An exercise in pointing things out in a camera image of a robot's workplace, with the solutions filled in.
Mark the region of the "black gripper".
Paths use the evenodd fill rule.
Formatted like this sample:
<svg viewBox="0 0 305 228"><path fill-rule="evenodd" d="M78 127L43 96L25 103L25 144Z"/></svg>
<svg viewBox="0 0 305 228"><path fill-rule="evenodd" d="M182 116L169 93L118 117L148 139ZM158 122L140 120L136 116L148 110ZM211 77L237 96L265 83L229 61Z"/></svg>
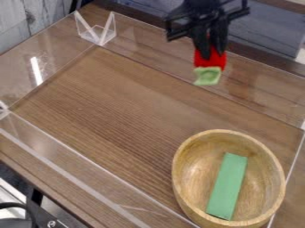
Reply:
<svg viewBox="0 0 305 228"><path fill-rule="evenodd" d="M163 19L167 40L177 40L190 34L202 58L210 59L207 28L211 27L213 47L222 55L227 46L229 22L249 13L247 0L183 0Z"/></svg>

